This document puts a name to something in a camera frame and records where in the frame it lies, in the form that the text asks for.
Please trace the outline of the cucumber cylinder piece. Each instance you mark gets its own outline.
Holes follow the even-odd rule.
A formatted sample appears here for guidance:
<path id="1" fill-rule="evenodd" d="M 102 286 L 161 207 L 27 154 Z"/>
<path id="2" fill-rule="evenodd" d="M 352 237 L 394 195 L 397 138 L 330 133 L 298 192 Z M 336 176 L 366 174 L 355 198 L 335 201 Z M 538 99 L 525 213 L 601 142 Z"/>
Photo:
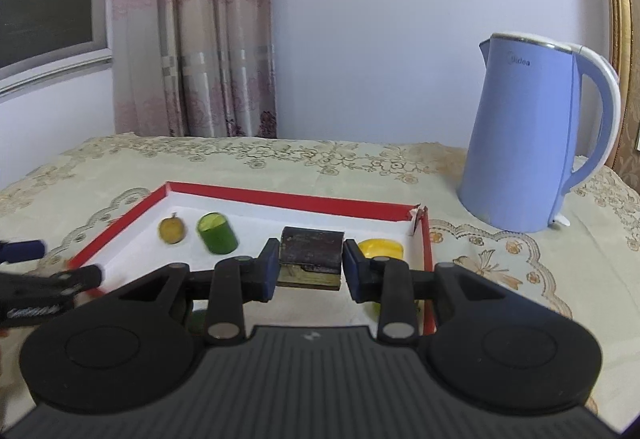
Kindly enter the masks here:
<path id="1" fill-rule="evenodd" d="M 196 230 L 209 253 L 228 255 L 239 246 L 238 238 L 223 214 L 208 213 L 202 216 Z"/>

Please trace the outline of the brown longan fruit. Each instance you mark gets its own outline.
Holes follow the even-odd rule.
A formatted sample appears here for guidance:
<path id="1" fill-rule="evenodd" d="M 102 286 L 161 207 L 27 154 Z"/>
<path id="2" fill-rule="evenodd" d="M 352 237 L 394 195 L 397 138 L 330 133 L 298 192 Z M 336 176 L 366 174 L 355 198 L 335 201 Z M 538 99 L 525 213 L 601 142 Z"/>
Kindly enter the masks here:
<path id="1" fill-rule="evenodd" d="M 176 213 L 163 218 L 157 231 L 160 240 L 169 245 L 178 244 L 186 237 L 186 225 Z"/>

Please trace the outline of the green tomato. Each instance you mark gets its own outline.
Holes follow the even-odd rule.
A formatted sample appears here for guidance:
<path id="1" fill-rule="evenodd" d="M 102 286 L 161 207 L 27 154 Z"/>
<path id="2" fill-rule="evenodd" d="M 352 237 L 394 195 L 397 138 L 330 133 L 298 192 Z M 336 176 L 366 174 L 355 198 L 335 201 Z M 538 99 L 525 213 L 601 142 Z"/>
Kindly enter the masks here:
<path id="1" fill-rule="evenodd" d="M 367 311 L 373 320 L 378 321 L 381 313 L 381 305 L 379 303 L 369 303 Z"/>

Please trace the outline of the cucumber end piece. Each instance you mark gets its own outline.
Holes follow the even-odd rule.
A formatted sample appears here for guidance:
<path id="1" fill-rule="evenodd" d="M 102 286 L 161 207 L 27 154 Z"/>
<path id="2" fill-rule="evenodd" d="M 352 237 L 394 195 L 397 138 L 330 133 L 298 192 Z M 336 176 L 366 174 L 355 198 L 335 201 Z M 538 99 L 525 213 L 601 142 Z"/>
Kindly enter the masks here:
<path id="1" fill-rule="evenodd" d="M 206 310 L 198 309 L 190 313 L 186 320 L 186 329 L 190 334 L 202 336 L 206 334 Z"/>

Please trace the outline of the red shallow box tray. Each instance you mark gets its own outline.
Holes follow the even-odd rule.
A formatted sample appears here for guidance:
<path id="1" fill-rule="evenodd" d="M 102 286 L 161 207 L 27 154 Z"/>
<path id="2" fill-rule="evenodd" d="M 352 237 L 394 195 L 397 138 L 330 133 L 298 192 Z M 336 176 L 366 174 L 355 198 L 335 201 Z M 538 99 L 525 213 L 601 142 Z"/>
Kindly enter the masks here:
<path id="1" fill-rule="evenodd" d="M 157 227 L 176 213 L 186 225 L 178 244 L 160 240 Z M 95 263 L 103 281 L 94 294 L 113 291 L 168 263 L 187 263 L 192 270 L 212 269 L 219 256 L 207 251 L 195 229 L 208 213 L 227 217 L 238 237 L 240 255 L 255 256 L 270 237 L 284 227 L 341 231 L 360 242 L 379 237 L 404 247 L 405 261 L 416 270 L 433 268 L 427 209 L 406 205 L 300 196 L 189 182 L 168 181 L 110 222 L 81 246 L 68 266 L 76 269 Z"/>

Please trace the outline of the blue electric kettle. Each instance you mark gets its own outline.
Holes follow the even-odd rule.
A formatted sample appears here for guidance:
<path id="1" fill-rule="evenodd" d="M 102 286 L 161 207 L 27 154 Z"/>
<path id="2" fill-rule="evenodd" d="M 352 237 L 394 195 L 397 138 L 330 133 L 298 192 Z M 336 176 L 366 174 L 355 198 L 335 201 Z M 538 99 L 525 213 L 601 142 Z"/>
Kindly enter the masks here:
<path id="1" fill-rule="evenodd" d="M 592 49 L 498 32 L 480 43 L 485 78 L 458 198 L 476 218 L 512 232 L 567 225 L 565 196 L 606 162 L 620 129 L 620 79 Z M 575 168 L 582 81 L 596 85 L 596 145 Z"/>

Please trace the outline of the cream embroidered tablecloth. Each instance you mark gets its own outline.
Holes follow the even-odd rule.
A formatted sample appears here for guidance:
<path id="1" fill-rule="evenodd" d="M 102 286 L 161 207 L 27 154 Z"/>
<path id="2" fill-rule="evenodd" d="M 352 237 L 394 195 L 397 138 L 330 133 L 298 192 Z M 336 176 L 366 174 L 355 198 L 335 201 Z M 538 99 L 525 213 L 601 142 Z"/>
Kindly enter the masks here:
<path id="1" fill-rule="evenodd" d="M 603 367 L 589 403 L 626 428 L 639 414 L 639 194 L 604 167 L 567 194 L 569 227 L 506 232 L 459 203 L 464 159 L 464 150 L 441 144 L 101 137 L 1 189 L 1 240 L 46 242 L 46 257 L 8 269 L 50 274 L 168 181 L 423 205 L 434 263 L 456 263 L 590 329 Z M 375 329 L 364 311 L 343 284 L 339 293 L 278 289 L 268 306 L 248 306 L 246 318 L 249 327 L 270 320 Z"/>

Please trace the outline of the pink patterned curtain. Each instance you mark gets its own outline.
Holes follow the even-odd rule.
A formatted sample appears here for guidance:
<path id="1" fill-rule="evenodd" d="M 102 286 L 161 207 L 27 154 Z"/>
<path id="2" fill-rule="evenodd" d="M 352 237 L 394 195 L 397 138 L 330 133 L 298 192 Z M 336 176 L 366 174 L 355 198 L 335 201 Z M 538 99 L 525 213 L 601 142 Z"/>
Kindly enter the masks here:
<path id="1" fill-rule="evenodd" d="M 112 0 L 115 128 L 277 135 L 271 0 Z"/>

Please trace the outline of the gold ornate frame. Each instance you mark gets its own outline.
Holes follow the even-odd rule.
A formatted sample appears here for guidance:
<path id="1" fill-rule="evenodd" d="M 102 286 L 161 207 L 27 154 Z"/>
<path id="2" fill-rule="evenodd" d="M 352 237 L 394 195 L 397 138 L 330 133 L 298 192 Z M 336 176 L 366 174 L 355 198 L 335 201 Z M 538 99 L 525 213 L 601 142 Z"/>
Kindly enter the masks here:
<path id="1" fill-rule="evenodd" d="M 610 60 L 620 77 L 623 117 L 608 166 L 639 189 L 639 0 L 608 0 Z"/>

